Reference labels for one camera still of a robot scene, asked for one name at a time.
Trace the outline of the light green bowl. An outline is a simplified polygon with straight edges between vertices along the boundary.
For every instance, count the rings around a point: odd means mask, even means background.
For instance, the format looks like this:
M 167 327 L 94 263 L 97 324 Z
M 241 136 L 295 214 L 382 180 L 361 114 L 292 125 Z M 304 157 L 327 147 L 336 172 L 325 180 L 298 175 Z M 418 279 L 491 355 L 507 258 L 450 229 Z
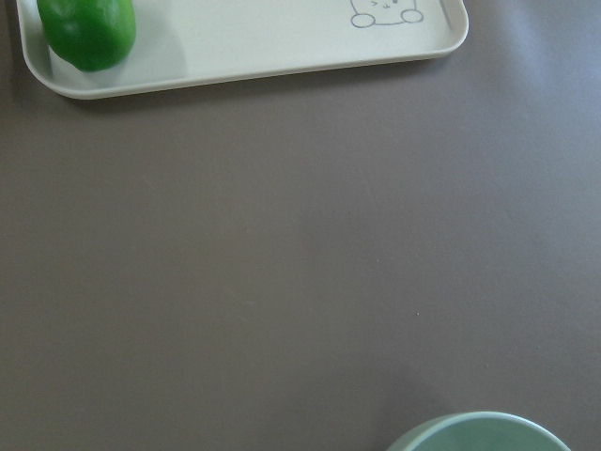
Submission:
M 412 428 L 394 450 L 566 450 L 568 446 L 531 420 L 505 412 L 443 415 Z

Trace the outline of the cream rabbit tray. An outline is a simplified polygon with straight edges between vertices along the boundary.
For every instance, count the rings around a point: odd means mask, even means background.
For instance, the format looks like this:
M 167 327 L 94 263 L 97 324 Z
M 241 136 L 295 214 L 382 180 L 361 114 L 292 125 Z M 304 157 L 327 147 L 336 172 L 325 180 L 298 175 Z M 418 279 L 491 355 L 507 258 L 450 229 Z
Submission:
M 461 1 L 137 1 L 137 35 L 119 65 L 82 72 L 43 37 L 37 5 L 16 5 L 23 58 L 55 93 L 78 100 L 425 60 L 469 31 Z

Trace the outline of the green lime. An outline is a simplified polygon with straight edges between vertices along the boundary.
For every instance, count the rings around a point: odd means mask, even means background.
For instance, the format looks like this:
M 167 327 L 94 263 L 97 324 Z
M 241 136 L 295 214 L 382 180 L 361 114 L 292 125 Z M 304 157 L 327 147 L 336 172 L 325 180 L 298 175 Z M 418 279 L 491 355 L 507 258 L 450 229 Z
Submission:
M 38 1 L 37 9 L 51 49 L 80 71 L 116 66 L 136 39 L 131 1 Z

